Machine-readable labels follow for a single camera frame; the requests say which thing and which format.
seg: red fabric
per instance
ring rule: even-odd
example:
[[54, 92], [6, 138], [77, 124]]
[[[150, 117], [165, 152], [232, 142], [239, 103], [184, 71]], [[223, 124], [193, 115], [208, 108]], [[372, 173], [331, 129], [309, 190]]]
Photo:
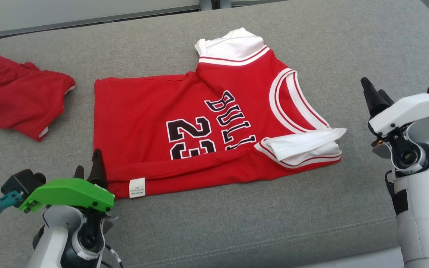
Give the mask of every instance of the red fabric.
[[20, 131], [41, 141], [41, 132], [63, 113], [64, 95], [75, 81], [0, 56], [0, 128]]
[[[102, 150], [109, 190], [117, 198], [129, 197], [130, 180], [145, 178], [146, 195], [158, 195], [257, 180], [272, 180], [338, 162], [340, 157], [305, 159], [288, 167], [255, 147], [264, 137], [293, 134], [274, 115], [278, 107], [270, 103], [271, 88], [279, 86], [279, 106], [285, 117], [307, 130], [314, 130], [293, 104], [286, 80], [279, 78], [288, 68], [272, 51], [243, 66], [199, 63], [196, 73], [144, 78], [97, 80], [95, 90], [94, 148]], [[219, 100], [233, 100], [224, 107]], [[214, 105], [214, 111], [207, 105]], [[220, 115], [240, 115], [226, 125]], [[169, 124], [184, 120], [199, 136], [183, 128], [170, 138]], [[209, 132], [202, 132], [209, 122]], [[223, 131], [248, 122], [229, 133]], [[255, 137], [240, 144], [240, 141]], [[214, 144], [209, 152], [201, 142]], [[183, 143], [182, 159], [173, 150]]]

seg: red shorts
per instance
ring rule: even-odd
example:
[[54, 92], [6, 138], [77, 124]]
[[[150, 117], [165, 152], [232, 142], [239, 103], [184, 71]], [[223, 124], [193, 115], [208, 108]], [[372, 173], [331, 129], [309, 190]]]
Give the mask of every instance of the red shorts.
[[0, 128], [41, 141], [48, 125], [63, 113], [64, 95], [74, 86], [66, 74], [0, 56]]

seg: folded clothing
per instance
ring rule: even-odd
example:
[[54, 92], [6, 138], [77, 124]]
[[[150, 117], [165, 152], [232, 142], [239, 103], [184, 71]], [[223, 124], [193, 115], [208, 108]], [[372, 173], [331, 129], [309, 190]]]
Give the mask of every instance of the folded clothing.
[[0, 56], [0, 128], [41, 141], [49, 124], [64, 112], [64, 95], [74, 87], [66, 74]]
[[116, 198], [273, 180], [337, 163], [298, 73], [244, 28], [195, 46], [195, 72], [94, 85], [94, 149]]

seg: bulls jersey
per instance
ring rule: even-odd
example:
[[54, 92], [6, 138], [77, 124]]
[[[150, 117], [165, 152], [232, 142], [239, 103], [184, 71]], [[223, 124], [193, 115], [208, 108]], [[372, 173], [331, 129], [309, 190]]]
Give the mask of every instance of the bulls jersey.
[[142, 195], [271, 180], [340, 160], [298, 74], [244, 28], [201, 39], [196, 72], [95, 82], [94, 147], [109, 190]]

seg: white label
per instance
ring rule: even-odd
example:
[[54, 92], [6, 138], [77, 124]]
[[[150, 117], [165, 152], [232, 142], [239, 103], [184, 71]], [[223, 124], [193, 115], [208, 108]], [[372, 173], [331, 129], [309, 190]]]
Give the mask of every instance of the white label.
[[44, 134], [46, 134], [48, 131], [49, 131], [49, 127], [46, 127], [45, 129], [43, 129], [41, 134], [39, 134], [39, 138], [44, 136]]
[[145, 196], [145, 178], [133, 179], [128, 186], [130, 198]]
[[117, 259], [118, 263], [121, 263], [122, 260], [119, 258], [119, 255], [117, 254], [116, 251], [114, 251], [113, 249], [110, 250], [110, 252], [112, 253], [112, 255], [114, 255], [114, 257]]

